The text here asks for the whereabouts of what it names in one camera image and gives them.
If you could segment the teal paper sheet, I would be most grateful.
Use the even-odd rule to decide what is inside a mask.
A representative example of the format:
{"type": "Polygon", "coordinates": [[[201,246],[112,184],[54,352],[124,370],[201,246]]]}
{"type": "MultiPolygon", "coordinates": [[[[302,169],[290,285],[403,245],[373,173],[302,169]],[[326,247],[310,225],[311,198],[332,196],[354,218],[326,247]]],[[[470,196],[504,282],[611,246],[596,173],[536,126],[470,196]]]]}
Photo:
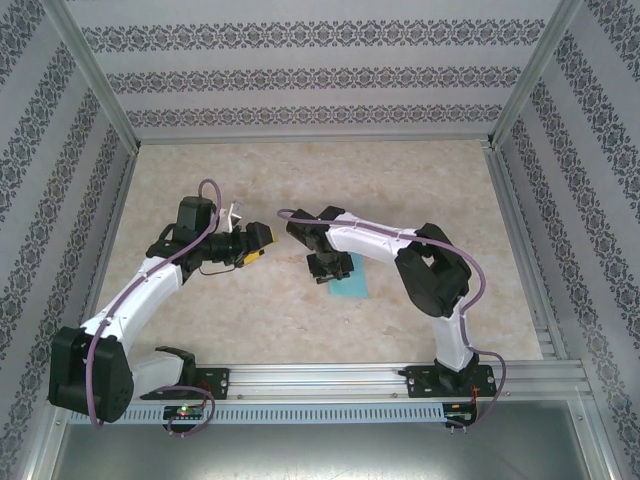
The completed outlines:
{"type": "Polygon", "coordinates": [[[342,280],[330,280],[328,292],[333,296],[368,298],[369,292],[365,277],[363,258],[355,253],[349,253],[354,270],[348,278],[342,280]]]}

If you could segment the grey metal sheet panel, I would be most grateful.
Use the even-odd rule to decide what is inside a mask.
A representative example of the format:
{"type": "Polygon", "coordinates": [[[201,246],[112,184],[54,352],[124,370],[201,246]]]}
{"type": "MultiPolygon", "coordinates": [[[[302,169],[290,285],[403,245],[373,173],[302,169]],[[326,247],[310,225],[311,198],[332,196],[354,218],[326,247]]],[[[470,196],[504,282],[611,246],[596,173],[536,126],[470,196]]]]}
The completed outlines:
{"type": "Polygon", "coordinates": [[[466,431],[384,405],[377,423],[234,418],[184,439],[144,420],[102,430],[47,407],[13,480],[625,480],[587,400],[499,404],[466,431]]]}

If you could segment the left circuit board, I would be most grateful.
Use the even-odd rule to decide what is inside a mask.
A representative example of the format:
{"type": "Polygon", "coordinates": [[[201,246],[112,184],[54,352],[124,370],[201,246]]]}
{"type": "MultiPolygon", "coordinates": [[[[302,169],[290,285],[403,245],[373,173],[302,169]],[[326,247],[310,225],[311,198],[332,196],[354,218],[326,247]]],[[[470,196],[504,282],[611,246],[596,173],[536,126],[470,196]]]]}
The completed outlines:
{"type": "Polygon", "coordinates": [[[203,418],[204,409],[199,406],[166,406],[163,411],[163,419],[166,421],[171,419],[199,421],[203,418]]]}

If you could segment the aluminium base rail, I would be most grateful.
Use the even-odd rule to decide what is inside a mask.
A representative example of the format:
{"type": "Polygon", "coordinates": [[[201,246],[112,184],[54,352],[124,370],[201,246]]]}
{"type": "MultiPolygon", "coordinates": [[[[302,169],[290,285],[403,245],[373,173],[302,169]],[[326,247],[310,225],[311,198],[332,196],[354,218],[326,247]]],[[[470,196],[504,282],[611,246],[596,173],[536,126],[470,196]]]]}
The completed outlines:
{"type": "MultiPolygon", "coordinates": [[[[227,401],[350,402],[391,398],[454,403],[471,397],[410,398],[400,373],[419,364],[202,365],[230,370],[227,401]]],[[[484,361],[493,369],[497,393],[505,400],[571,399],[592,393],[582,363],[576,360],[484,361]]]]}

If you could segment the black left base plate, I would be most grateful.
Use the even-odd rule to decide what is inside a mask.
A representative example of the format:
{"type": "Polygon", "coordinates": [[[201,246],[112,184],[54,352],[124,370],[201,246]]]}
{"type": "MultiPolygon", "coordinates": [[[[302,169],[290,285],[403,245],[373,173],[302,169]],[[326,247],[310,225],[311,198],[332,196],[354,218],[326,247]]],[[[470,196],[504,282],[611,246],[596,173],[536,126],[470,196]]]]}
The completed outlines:
{"type": "MultiPolygon", "coordinates": [[[[205,368],[198,367],[196,369],[195,380],[192,386],[202,390],[209,391],[215,400],[226,400],[229,387],[230,370],[226,368],[205,368]]],[[[194,391],[166,391],[166,392],[150,392],[141,397],[142,400],[199,400],[205,399],[203,393],[194,391]]]]}

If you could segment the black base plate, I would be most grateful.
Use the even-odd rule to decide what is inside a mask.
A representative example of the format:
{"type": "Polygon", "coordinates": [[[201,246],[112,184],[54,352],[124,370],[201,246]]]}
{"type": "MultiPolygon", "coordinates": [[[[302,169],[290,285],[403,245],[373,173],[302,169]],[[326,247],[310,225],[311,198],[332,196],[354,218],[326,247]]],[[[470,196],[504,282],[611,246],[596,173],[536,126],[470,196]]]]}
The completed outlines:
{"type": "MultiPolygon", "coordinates": [[[[215,400],[226,400],[229,387],[230,370],[226,368],[205,368],[198,367],[196,369],[195,380],[192,386],[202,390],[209,391],[215,400]]],[[[166,392],[150,392],[141,397],[142,400],[199,400],[205,399],[203,393],[194,391],[166,391],[166,392]]]]}
{"type": "Polygon", "coordinates": [[[461,372],[453,372],[439,365],[408,366],[400,373],[405,377],[410,398],[478,397],[489,398],[497,393],[493,369],[477,365],[461,372]]]}

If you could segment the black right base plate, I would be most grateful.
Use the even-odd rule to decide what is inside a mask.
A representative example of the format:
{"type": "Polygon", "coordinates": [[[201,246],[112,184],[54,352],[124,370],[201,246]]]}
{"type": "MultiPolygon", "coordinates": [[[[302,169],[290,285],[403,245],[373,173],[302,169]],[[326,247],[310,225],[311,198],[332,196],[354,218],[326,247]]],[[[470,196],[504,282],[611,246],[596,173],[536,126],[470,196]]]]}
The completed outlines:
{"type": "Polygon", "coordinates": [[[400,373],[405,377],[410,398],[478,397],[489,398],[497,393],[493,369],[477,365],[461,372],[453,372],[439,365],[408,366],[400,373]]]}

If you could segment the aluminium frame post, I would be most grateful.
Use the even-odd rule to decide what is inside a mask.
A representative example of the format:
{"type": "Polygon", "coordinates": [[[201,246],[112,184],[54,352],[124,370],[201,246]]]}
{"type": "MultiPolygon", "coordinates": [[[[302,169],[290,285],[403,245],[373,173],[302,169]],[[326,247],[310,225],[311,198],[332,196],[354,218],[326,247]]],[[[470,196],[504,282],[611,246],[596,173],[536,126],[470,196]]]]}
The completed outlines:
{"type": "Polygon", "coordinates": [[[41,3],[125,148],[129,152],[138,153],[141,142],[120,105],[106,74],[94,56],[89,43],[71,15],[66,1],[41,0],[41,3]]]}
{"type": "Polygon", "coordinates": [[[539,42],[488,135],[487,142],[490,148],[495,149],[504,143],[529,95],[551,60],[554,50],[582,4],[583,0],[559,0],[539,42]]]}

